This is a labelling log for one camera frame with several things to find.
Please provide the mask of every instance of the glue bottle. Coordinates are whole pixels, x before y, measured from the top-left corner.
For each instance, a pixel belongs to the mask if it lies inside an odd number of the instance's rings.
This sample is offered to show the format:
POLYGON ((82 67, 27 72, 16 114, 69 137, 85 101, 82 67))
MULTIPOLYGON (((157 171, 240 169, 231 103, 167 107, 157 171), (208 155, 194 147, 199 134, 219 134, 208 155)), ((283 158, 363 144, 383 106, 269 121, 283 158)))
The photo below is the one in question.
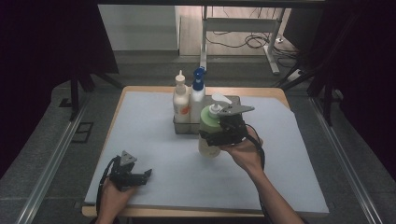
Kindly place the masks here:
POLYGON ((197 68, 194 71, 194 81, 191 85, 190 123, 192 133, 198 133, 201 111, 205 107, 204 72, 204 67, 197 68))
POLYGON ((174 124, 176 133, 187 133, 190 130, 189 88, 184 84, 186 78, 179 74, 175 77, 176 87, 173 94, 174 124))
MULTIPOLYGON (((218 116, 218 113, 223 108, 221 105, 229 105, 231 100, 220 93, 214 93, 212 100, 214 104, 206 106, 201 112, 200 130, 207 133, 218 133, 222 131, 218 116)), ((208 158, 215 158, 220 154, 220 149, 218 147, 208 146, 206 140, 201 135, 199 136, 198 148, 201 155, 208 158)))

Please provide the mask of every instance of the black backdrop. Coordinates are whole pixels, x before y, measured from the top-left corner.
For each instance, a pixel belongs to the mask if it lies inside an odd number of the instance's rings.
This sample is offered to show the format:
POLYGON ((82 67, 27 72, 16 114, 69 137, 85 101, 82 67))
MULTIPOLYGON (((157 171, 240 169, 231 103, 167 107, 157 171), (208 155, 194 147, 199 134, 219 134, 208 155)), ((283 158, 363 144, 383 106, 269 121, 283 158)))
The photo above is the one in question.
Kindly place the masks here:
POLYGON ((0 164, 7 170, 46 111, 51 91, 87 65, 118 73, 93 1, 1 1, 0 164))
POLYGON ((396 179, 396 3, 370 1, 339 54, 341 109, 396 179))

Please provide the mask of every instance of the white cap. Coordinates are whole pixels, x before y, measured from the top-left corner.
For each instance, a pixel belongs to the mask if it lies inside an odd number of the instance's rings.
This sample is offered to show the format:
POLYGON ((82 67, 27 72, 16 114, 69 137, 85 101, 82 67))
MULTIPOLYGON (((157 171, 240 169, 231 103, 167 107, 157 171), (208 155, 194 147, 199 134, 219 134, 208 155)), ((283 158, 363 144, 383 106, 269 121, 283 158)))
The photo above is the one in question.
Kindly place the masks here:
POLYGON ((227 97, 225 97, 224 95, 217 93, 217 92, 213 93, 212 99, 215 101, 215 103, 209 107, 209 117, 212 119, 217 119, 219 117, 218 113, 223 108, 223 106, 221 106, 220 104, 225 103, 225 104, 230 105, 232 103, 232 101, 230 99, 228 99, 227 97))
POLYGON ((179 74, 176 76, 175 81, 177 85, 183 85, 185 83, 186 78, 183 76, 181 70, 179 74))
POLYGON ((175 77, 175 81, 176 81, 176 88, 175 88, 176 93, 179 95, 186 93, 186 86, 184 85, 186 78, 181 74, 181 70, 180 73, 175 77))

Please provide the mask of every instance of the bottle label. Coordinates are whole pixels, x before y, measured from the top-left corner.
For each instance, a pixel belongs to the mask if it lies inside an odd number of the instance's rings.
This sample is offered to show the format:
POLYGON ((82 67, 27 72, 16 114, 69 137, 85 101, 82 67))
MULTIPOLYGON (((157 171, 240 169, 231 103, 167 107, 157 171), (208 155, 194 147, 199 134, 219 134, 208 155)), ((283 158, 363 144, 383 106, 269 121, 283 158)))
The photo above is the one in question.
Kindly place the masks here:
POLYGON ((190 111, 190 107, 188 105, 185 106, 174 106, 175 114, 176 115, 187 115, 190 111))

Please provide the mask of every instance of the forearm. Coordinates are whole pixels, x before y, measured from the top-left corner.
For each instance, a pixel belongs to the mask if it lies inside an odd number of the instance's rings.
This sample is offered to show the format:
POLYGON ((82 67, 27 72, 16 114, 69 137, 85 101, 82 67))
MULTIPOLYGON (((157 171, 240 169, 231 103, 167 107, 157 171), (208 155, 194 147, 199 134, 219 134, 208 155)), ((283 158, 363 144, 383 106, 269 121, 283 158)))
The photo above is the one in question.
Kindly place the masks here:
POLYGON ((113 215, 99 215, 95 224, 112 224, 115 218, 113 215))
POLYGON ((303 223, 286 200, 271 184, 263 171, 247 172, 253 180, 265 209, 275 224, 303 223))

